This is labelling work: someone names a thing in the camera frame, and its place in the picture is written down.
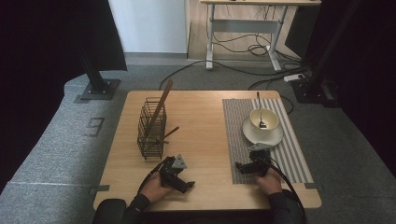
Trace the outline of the grey tape floor mark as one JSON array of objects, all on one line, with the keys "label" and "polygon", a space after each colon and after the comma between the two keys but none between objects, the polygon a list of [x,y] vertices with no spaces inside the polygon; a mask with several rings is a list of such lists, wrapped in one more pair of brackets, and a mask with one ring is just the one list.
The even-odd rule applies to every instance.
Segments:
[{"label": "grey tape floor mark", "polygon": [[102,129],[104,121],[104,118],[90,118],[82,135],[88,137],[97,137]]}]

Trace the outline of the white saucer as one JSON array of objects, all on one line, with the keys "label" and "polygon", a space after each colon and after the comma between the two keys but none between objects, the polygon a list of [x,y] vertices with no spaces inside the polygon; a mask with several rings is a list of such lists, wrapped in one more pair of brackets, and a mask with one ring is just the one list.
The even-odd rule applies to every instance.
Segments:
[{"label": "white saucer", "polygon": [[243,121],[242,130],[246,139],[252,144],[262,143],[275,146],[283,139],[283,129],[280,125],[278,125],[269,133],[257,133],[253,130],[253,126],[250,123],[249,118],[246,118]]}]

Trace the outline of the black curtain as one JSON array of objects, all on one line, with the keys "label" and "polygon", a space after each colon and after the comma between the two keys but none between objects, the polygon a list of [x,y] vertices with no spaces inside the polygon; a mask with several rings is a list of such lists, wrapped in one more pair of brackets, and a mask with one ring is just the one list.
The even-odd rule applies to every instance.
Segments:
[{"label": "black curtain", "polygon": [[396,0],[361,0],[322,88],[396,176]]},{"label": "black curtain", "polygon": [[0,193],[64,98],[64,84],[126,62],[109,0],[0,0]]}]

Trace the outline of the black metal stand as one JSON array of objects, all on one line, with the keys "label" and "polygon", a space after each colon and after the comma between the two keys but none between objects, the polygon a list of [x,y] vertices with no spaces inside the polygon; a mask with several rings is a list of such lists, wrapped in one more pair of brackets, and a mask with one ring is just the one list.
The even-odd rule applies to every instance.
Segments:
[{"label": "black metal stand", "polygon": [[291,86],[298,103],[336,104],[329,89],[322,82],[328,75],[331,56],[352,20],[361,0],[321,0],[316,23],[308,43],[304,65],[305,78],[292,81]]},{"label": "black metal stand", "polygon": [[100,72],[94,68],[87,50],[79,46],[79,59],[89,79],[89,84],[78,97],[81,102],[91,100],[111,100],[120,84],[119,79],[103,79]]}]

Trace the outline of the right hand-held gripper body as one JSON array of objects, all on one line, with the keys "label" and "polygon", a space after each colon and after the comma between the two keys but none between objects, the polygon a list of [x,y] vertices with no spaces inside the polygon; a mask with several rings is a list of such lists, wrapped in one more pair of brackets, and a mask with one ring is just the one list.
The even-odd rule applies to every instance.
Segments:
[{"label": "right hand-held gripper body", "polygon": [[251,164],[248,168],[250,174],[266,175],[271,164],[270,147],[270,145],[256,143],[248,149],[249,158],[251,159]]}]

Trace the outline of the white desk with metal legs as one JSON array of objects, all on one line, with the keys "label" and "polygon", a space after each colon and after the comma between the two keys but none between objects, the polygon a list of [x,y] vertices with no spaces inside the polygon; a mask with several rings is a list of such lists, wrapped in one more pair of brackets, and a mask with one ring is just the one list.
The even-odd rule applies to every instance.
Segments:
[{"label": "white desk with metal legs", "polygon": [[[252,33],[269,34],[273,39],[269,46],[266,46],[267,54],[275,71],[280,71],[276,44],[283,27],[283,23],[289,7],[316,7],[321,4],[320,0],[199,0],[200,3],[209,7],[208,16],[208,43],[206,46],[205,68],[213,68],[214,33]],[[236,5],[236,6],[267,6],[282,7],[282,13],[278,20],[236,20],[236,19],[216,19],[216,6]]]}]

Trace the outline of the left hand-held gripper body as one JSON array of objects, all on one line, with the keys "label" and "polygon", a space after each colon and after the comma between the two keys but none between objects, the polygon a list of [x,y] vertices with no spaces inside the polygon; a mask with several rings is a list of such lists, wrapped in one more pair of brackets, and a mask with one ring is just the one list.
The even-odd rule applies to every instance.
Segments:
[{"label": "left hand-held gripper body", "polygon": [[182,180],[178,175],[186,168],[187,165],[180,154],[176,157],[166,157],[160,169],[162,184],[169,187],[171,187],[172,184],[178,184],[179,181]]}]

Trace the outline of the grey striped placemat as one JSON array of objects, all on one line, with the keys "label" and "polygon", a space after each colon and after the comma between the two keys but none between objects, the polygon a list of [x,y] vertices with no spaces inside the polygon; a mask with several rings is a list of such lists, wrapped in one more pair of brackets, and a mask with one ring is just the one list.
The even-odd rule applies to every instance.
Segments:
[{"label": "grey striped placemat", "polygon": [[[270,156],[276,161],[280,170],[291,183],[313,183],[310,173],[300,148],[295,132],[290,124],[288,114],[280,99],[261,99],[262,107],[273,111],[283,129],[282,141],[272,146]],[[259,108],[257,99],[223,99],[223,111],[226,124],[228,147],[230,151],[230,164],[234,184],[252,184],[250,175],[242,175],[234,163],[249,163],[248,149],[254,145],[243,134],[242,125],[250,112]]]}]

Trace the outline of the black wire basket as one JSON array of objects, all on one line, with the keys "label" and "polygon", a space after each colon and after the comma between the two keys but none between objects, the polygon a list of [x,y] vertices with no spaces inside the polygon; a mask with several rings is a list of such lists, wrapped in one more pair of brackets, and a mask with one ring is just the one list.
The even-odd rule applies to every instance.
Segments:
[{"label": "black wire basket", "polygon": [[147,127],[159,101],[159,97],[148,97],[140,112],[137,145],[145,160],[148,158],[161,158],[163,156],[164,144],[157,144],[156,140],[164,140],[163,137],[165,136],[167,115],[164,105],[152,127],[151,133],[149,136],[146,136]]}]

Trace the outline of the flat wooden spatula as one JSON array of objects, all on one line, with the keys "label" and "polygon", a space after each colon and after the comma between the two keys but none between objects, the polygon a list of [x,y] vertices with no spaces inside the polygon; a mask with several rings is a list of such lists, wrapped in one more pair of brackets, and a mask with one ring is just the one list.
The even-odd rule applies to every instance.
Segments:
[{"label": "flat wooden spatula", "polygon": [[160,101],[157,104],[157,106],[156,106],[156,108],[154,110],[154,113],[153,113],[153,115],[152,115],[152,117],[150,119],[150,122],[148,124],[146,136],[149,136],[149,134],[151,133],[152,127],[154,126],[154,123],[155,123],[156,119],[158,118],[158,116],[160,114],[160,111],[161,111],[161,109],[162,109],[162,107],[163,107],[163,105],[165,103],[165,100],[166,100],[169,92],[172,90],[173,83],[174,82],[173,82],[172,79],[168,80],[168,82],[167,82],[167,84],[165,86],[165,89],[163,90],[163,94],[162,94],[162,96],[160,98]]}]

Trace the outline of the person's left hand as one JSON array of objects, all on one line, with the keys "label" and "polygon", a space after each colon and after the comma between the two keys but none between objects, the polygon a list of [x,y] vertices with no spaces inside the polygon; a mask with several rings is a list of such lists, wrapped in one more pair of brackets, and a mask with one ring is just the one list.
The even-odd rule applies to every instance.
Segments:
[{"label": "person's left hand", "polygon": [[174,189],[171,187],[162,186],[161,176],[156,172],[148,179],[140,193],[147,197],[151,203],[156,203],[173,191]]}]

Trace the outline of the person's right hand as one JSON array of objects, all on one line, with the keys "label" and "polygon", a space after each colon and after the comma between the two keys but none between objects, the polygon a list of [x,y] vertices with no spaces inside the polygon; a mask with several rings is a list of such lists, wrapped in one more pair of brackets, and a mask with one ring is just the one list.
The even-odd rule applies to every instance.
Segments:
[{"label": "person's right hand", "polygon": [[280,193],[282,191],[281,177],[277,171],[269,168],[264,176],[254,175],[255,182],[259,188],[267,195]]}]

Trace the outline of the black spoon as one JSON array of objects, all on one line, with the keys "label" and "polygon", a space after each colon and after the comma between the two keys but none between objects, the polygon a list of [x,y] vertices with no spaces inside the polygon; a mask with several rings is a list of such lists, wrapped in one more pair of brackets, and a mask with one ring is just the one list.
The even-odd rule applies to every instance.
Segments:
[{"label": "black spoon", "polygon": [[262,120],[262,103],[261,103],[260,93],[257,91],[256,95],[257,95],[257,101],[258,101],[258,104],[259,104],[259,118],[260,118],[259,127],[262,130],[266,130],[267,126],[264,123],[264,121]]}]

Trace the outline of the cream bowl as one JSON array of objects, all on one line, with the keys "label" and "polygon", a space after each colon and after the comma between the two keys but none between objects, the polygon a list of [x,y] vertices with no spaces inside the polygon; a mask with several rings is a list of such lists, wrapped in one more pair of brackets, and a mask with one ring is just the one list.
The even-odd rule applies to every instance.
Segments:
[{"label": "cream bowl", "polygon": [[278,116],[273,111],[266,108],[262,109],[262,120],[267,126],[266,130],[262,130],[259,127],[259,122],[260,122],[259,108],[254,109],[250,112],[249,120],[253,126],[253,130],[257,133],[269,133],[274,128],[276,128],[279,123]]}]

